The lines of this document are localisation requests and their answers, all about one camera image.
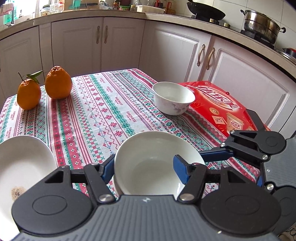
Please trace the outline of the steel steamer pot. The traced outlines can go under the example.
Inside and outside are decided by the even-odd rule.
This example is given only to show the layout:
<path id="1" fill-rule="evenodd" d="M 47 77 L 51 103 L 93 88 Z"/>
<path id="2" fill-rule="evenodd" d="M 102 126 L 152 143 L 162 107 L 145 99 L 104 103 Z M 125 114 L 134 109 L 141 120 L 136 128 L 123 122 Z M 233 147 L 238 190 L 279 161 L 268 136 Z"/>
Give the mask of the steel steamer pot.
<path id="1" fill-rule="evenodd" d="M 280 27 L 274 20 L 267 15 L 254 10 L 240 10 L 244 15 L 244 30 L 258 35 L 270 44 L 275 44 L 278 34 L 287 31 L 285 27 Z"/>

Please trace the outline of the white bowl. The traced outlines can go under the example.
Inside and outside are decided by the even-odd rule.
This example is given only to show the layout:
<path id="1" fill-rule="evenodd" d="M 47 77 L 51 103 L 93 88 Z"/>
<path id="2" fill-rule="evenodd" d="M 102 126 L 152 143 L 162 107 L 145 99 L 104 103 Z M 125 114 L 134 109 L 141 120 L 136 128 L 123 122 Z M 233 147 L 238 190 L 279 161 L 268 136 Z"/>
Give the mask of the white bowl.
<path id="1" fill-rule="evenodd" d="M 115 190 L 115 193 L 117 195 L 117 198 L 119 198 L 123 194 L 123 192 L 121 191 L 121 189 L 120 189 L 120 187 L 119 187 L 119 185 L 117 183 L 115 175 L 112 177 L 112 181 L 113 181 L 114 190 Z"/>
<path id="2" fill-rule="evenodd" d="M 194 93 L 188 88 L 173 82 L 158 82 L 152 86 L 154 104 L 162 113 L 181 115 L 195 101 Z"/>
<path id="3" fill-rule="evenodd" d="M 204 163 L 191 144 L 167 132 L 146 131 L 126 139 L 114 160 L 114 175 L 123 194 L 177 198 L 184 184 L 173 169 L 175 155 L 189 164 Z"/>

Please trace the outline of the bumpy orange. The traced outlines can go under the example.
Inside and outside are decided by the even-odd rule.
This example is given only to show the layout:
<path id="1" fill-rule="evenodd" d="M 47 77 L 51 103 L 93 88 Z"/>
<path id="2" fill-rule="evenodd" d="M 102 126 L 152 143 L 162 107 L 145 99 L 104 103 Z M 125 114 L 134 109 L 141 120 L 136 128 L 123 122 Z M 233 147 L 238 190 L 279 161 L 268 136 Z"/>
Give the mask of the bumpy orange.
<path id="1" fill-rule="evenodd" d="M 46 76 L 45 90 L 51 99 L 64 99 L 71 93 L 72 79 L 61 66 L 54 66 Z"/>

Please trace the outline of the orange with leaf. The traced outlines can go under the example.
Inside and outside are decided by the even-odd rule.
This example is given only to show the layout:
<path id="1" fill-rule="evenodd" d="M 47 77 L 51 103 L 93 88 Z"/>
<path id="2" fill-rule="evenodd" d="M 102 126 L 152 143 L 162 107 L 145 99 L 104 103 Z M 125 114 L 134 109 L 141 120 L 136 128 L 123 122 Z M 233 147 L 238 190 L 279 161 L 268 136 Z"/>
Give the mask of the orange with leaf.
<path id="1" fill-rule="evenodd" d="M 24 79 L 25 75 L 22 76 L 18 72 L 22 82 L 18 87 L 17 103 L 23 110 L 33 109 L 39 104 L 42 93 L 37 77 L 42 73 L 43 71 L 40 70 L 32 74 L 27 74 L 26 79 Z"/>

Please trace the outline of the white rectangular tray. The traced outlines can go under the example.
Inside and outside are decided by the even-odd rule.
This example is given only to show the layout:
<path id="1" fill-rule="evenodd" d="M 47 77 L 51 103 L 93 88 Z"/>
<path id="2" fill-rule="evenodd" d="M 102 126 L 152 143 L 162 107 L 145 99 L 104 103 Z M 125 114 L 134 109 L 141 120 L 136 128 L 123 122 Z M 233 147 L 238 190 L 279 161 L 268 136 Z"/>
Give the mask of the white rectangular tray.
<path id="1" fill-rule="evenodd" d="M 151 14 L 164 14 L 165 10 L 154 6 L 137 5 L 137 12 L 140 13 L 151 13 Z"/>

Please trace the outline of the white plate back fruit print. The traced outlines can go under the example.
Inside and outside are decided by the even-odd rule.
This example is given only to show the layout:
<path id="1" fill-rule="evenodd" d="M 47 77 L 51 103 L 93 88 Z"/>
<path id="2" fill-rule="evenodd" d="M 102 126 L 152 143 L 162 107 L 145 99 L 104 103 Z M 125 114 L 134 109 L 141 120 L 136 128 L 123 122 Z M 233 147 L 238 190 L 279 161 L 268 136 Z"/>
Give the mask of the white plate back fruit print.
<path id="1" fill-rule="evenodd" d="M 1 240 L 19 233 L 11 215 L 14 201 L 56 168 L 52 151 L 39 138 L 15 136 L 1 143 Z"/>

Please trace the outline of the white cabinet run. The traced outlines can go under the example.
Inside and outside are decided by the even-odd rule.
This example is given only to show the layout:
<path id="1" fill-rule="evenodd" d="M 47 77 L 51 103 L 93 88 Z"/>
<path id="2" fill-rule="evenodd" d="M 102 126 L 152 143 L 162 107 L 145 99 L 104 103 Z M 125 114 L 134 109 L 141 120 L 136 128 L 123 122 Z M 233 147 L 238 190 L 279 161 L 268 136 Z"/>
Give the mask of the white cabinet run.
<path id="1" fill-rule="evenodd" d="M 70 76 L 138 68 L 156 81 L 207 80 L 256 111 L 273 131 L 295 132 L 295 66 L 272 49 L 243 46 L 192 25 L 119 17 L 28 21 L 1 34 L 1 101 L 14 95 L 18 72 L 55 66 Z"/>

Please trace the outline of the red gift box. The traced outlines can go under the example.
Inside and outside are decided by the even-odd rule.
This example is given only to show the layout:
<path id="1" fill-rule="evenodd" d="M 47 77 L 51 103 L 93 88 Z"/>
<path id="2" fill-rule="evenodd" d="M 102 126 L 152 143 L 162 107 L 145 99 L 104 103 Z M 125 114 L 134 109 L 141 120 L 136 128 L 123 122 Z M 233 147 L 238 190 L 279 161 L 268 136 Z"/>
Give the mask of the red gift box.
<path id="1" fill-rule="evenodd" d="M 195 101 L 190 107 L 224 136 L 228 137 L 232 130 L 258 130 L 246 108 L 229 92 L 208 81 L 184 82 L 181 85 L 195 95 Z"/>

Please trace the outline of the patterned tablecloth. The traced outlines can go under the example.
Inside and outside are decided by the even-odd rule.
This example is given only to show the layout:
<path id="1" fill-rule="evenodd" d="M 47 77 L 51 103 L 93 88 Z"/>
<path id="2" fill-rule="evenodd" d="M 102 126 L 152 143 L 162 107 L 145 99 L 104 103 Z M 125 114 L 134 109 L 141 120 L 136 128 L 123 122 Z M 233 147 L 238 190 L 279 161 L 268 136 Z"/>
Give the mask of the patterned tablecloth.
<path id="1" fill-rule="evenodd" d="M 154 104 L 157 83 L 138 69 L 74 77 L 70 95 L 51 99 L 42 89 L 31 110 L 9 97 L 1 111 L 1 143 L 15 136 L 33 136 L 52 151 L 57 167 L 82 169 L 103 163 L 129 137 L 146 131 L 175 135 L 198 153 L 219 146 L 227 137 L 190 106 L 168 115 Z"/>

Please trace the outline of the black wok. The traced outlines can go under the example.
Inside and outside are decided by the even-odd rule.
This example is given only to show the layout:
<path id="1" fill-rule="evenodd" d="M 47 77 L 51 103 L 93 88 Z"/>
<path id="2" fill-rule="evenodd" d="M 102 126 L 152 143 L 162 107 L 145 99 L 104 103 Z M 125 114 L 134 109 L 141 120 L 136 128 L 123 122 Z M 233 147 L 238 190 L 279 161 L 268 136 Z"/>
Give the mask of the black wok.
<path id="1" fill-rule="evenodd" d="M 226 16 L 221 10 L 203 3 L 187 1 L 187 7 L 193 15 L 202 19 L 214 19 L 220 21 Z"/>

